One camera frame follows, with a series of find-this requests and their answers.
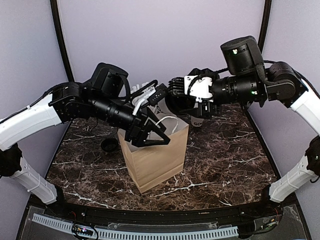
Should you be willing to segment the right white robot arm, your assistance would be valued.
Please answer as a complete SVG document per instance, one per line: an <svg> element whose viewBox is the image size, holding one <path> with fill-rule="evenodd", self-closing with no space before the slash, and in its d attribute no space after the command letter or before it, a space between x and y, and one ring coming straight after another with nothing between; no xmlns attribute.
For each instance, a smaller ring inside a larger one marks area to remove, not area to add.
<svg viewBox="0 0 320 240"><path fill-rule="evenodd" d="M320 132L320 95L312 84L288 63L267 61L262 57L256 39L245 36L220 46L229 77L218 78L218 72L196 74L186 89L200 104L219 107L230 103L279 101ZM255 205L255 213L266 217L312 178L320 177L320 137L309 143L301 160L283 177L263 190L263 200Z"/></svg>

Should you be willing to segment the brown paper bag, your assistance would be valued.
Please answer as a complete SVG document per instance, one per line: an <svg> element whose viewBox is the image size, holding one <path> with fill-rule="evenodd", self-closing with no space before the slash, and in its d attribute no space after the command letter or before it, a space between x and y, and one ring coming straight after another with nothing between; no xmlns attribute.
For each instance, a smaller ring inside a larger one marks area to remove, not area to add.
<svg viewBox="0 0 320 240"><path fill-rule="evenodd" d="M167 145L135 147L125 141L125 131L119 129L117 136L130 177L140 193L163 183L183 170L189 124L170 112L162 100L151 110L166 127L170 138Z"/></svg>

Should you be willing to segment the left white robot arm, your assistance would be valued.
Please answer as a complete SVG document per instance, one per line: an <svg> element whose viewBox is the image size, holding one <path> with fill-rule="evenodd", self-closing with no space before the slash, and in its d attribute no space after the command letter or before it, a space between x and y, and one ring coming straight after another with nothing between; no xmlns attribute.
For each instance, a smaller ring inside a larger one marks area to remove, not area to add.
<svg viewBox="0 0 320 240"><path fill-rule="evenodd" d="M135 147L167 145L166 127L140 104L129 106L128 73L118 66L99 63L92 77L65 82L47 90L34 103L0 121L0 175L16 180L60 218L71 213L63 190L35 171L18 146L19 141L49 127L75 119L95 118L124 130Z"/></svg>

